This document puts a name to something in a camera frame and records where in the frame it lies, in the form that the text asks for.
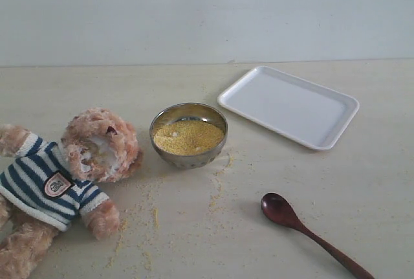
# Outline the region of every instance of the table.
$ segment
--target table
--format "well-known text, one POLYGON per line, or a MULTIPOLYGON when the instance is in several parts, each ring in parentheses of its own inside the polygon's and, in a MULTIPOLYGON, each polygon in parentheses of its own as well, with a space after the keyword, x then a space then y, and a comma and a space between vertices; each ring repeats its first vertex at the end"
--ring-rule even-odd
POLYGON ((352 278, 317 244, 264 217, 267 192, 376 278, 412 278, 413 70, 414 60, 0 69, 2 123, 53 140, 74 115, 103 106, 135 125, 145 151, 134 177, 101 185, 121 210, 118 235, 99 242, 74 222, 31 279, 352 278), (220 108, 229 136, 215 161, 180 171, 161 160, 148 135, 159 111, 219 107, 220 92, 263 64, 359 100, 332 150, 308 150, 220 108))

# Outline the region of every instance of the tray rim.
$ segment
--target tray rim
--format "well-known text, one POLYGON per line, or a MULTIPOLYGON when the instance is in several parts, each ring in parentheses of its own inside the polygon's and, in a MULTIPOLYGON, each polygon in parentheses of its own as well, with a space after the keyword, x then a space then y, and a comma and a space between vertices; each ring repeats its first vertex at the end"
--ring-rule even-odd
POLYGON ((270 131, 273 131, 274 133, 277 133, 277 134, 279 134, 279 135, 282 135, 282 136, 284 136, 284 137, 286 137, 286 138, 288 138, 288 139, 290 139, 290 140, 293 140, 294 142, 297 142, 297 143, 299 143, 299 144, 301 144, 301 145, 303 145, 303 146, 305 146, 305 147, 307 147, 307 148, 310 148, 310 149, 312 149, 312 150, 316 150, 316 151, 327 151, 327 150, 331 150, 333 147, 334 147, 334 145, 338 142, 338 140, 339 140, 339 138, 342 136, 342 134, 344 133, 344 131, 347 129, 347 127, 348 127, 348 125, 351 123, 351 121, 352 121, 352 119, 355 117, 355 115, 357 114, 357 112, 359 111, 359 109, 360 109, 360 103, 359 103, 359 101, 355 98, 355 97, 353 97, 353 96, 350 96, 350 95, 347 95, 347 94, 345 94, 345 93, 341 93, 341 92, 339 92, 339 91, 337 91, 337 90, 335 90, 335 89, 331 89, 331 88, 328 88, 328 87, 326 87, 326 86, 324 86, 324 85, 320 85, 320 84, 317 84, 317 83, 314 83, 314 82, 311 82, 311 81, 309 81, 309 80, 306 80, 306 79, 304 79, 304 78, 301 78, 301 77, 299 77, 299 76, 295 76, 295 75, 292 75, 292 74, 289 74, 289 73, 286 73, 286 72, 283 72, 283 71, 280 71, 279 69, 276 69, 276 68, 273 68, 273 67, 269 67, 269 66, 267 66, 267 65, 258 65, 258 66, 256 66, 256 67, 254 67, 254 68, 252 68, 252 69, 250 69, 248 72, 246 72, 244 75, 242 75, 242 77, 240 77, 238 80, 236 80, 232 85, 230 85, 230 86, 228 86, 218 97, 217 97, 217 103, 221 106, 221 107, 223 107, 223 108, 225 108, 225 109, 227 109, 227 110, 229 110, 229 111, 231 111, 231 112, 233 112, 233 113, 235 113, 235 114, 237 114, 237 115, 239 115, 239 116, 241 116, 241 117, 243 117, 243 118, 245 118, 245 119, 247 119, 247 120, 249 120, 249 121, 251 121, 251 122, 254 122, 255 124, 258 124, 258 125, 260 125, 260 126, 262 126, 262 127, 264 127, 264 128, 267 128, 267 129, 269 129, 270 131), (321 88, 321 89, 323 89, 323 90, 326 90, 326 91, 330 91, 330 92, 332 92, 332 93, 335 93, 335 94, 337 94, 337 95, 340 95, 340 96, 342 96, 342 97, 345 97, 345 98, 348 98, 348 99, 350 99, 351 101, 353 101, 354 102, 354 107, 352 108, 352 111, 351 111, 351 113, 349 114, 349 116, 347 116, 346 117, 346 120, 344 121, 344 123, 342 124, 342 126, 341 126, 341 128, 338 130, 338 132, 334 135, 334 137, 332 138, 332 141, 328 144, 328 145, 326 145, 326 146, 318 146, 318 145, 316 145, 316 144, 312 144, 312 143, 309 143, 309 142, 306 142, 306 141, 304 141, 304 140, 302 140, 302 139, 300 139, 300 138, 297 138, 297 137, 295 137, 294 135, 291 135, 290 133, 286 133, 285 131, 282 131, 282 130, 280 130, 280 129, 278 129, 278 128, 275 128, 275 127, 273 127, 273 126, 270 126, 270 125, 267 125, 267 124, 265 124, 264 122, 262 122, 262 121, 260 121, 260 119, 259 118, 256 118, 256 117, 251 117, 251 116, 249 116, 249 115, 247 115, 247 114, 245 114, 245 113, 243 113, 242 111, 239 111, 238 109, 235 109, 234 107, 232 107, 232 106, 229 106, 228 104, 226 104, 225 102, 224 102, 224 97, 231 91, 231 90, 233 90, 235 87, 237 87, 240 83, 242 83, 243 82, 243 80, 245 80, 246 78, 249 78, 249 77, 251 77, 251 74, 254 74, 254 73, 258 73, 259 72, 259 70, 260 69, 270 69, 270 70, 272 70, 272 71, 274 71, 274 72, 277 72, 277 73, 280 73, 280 74, 284 74, 285 76, 288 76, 288 77, 290 77, 290 78, 293 78, 293 79, 297 79, 297 80, 299 80, 299 81, 301 81, 301 82, 305 82, 305 83, 308 83, 308 84, 310 84, 310 85, 313 85, 313 86, 316 86, 316 87, 319 87, 319 88, 321 88))

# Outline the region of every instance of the stuffed toy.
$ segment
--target stuffed toy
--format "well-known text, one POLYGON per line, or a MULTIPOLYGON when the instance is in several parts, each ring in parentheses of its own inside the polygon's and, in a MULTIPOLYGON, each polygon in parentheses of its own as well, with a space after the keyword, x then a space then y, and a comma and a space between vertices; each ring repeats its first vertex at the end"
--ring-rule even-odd
POLYGON ((92 108, 74 117, 58 142, 0 126, 0 155, 16 158, 0 173, 0 228, 13 223, 0 244, 0 278, 26 279, 74 218, 98 240, 117 232, 119 211, 95 183, 131 176, 143 153, 130 123, 92 108))

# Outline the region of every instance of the spilled cornmeal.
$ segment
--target spilled cornmeal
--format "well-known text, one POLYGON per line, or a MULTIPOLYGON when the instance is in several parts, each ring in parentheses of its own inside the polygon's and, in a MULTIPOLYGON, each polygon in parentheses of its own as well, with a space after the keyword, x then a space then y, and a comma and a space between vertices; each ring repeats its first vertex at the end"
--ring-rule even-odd
POLYGON ((172 154, 196 155, 212 149, 222 141, 224 133, 201 120, 180 120, 161 127, 154 136, 155 144, 172 154))

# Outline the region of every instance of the blue and white striped shirt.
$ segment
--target blue and white striped shirt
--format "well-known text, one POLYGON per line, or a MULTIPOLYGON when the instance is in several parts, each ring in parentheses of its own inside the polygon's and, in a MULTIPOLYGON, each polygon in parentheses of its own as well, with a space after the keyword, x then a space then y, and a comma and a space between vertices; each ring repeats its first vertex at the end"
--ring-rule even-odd
POLYGON ((0 174, 0 194, 60 231, 108 199, 91 181, 72 179, 56 142, 31 133, 16 156, 0 174))

